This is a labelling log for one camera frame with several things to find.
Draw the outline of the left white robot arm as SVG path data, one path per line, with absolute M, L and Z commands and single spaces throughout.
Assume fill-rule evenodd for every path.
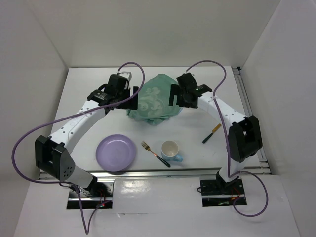
M 36 167 L 61 182 L 75 184 L 86 197 L 104 191 L 97 177 L 75 165 L 71 153 L 85 133 L 109 111 L 137 108 L 138 97 L 130 98 L 130 94 L 139 88 L 130 88 L 131 79 L 131 72 L 110 75 L 107 84 L 90 93 L 75 118 L 48 137 L 39 136 L 35 141 Z

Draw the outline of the green patterned cloth napkin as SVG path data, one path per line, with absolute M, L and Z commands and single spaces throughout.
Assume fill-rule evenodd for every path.
M 171 85 L 177 82 L 165 74 L 158 74 L 146 82 L 138 93 L 138 109 L 127 110 L 126 115 L 135 121 L 152 126 L 161 124 L 178 115 L 182 108 L 169 105 Z

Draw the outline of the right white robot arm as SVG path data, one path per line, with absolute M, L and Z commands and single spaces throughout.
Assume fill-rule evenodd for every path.
M 191 73 L 177 78 L 178 83 L 171 85 L 169 105 L 184 108 L 200 108 L 218 120 L 224 130 L 228 150 L 228 161 L 216 174 L 215 187 L 222 194 L 232 189 L 240 172 L 251 156 L 262 148 L 259 120 L 247 117 L 218 98 L 207 85 L 197 85 Z

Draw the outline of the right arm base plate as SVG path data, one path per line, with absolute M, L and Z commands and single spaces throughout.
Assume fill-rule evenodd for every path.
M 197 190 L 202 196 L 242 196 L 245 194 L 243 182 L 237 179 L 227 187 L 220 186 L 216 179 L 200 180 L 200 187 Z

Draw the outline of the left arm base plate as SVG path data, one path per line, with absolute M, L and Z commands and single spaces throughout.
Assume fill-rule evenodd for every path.
M 106 179 L 99 181 L 92 188 L 83 188 L 79 185 L 67 185 L 69 189 L 68 202 L 79 205 L 79 199 L 83 205 L 97 205 L 101 203 L 112 202 L 114 191 L 114 180 Z

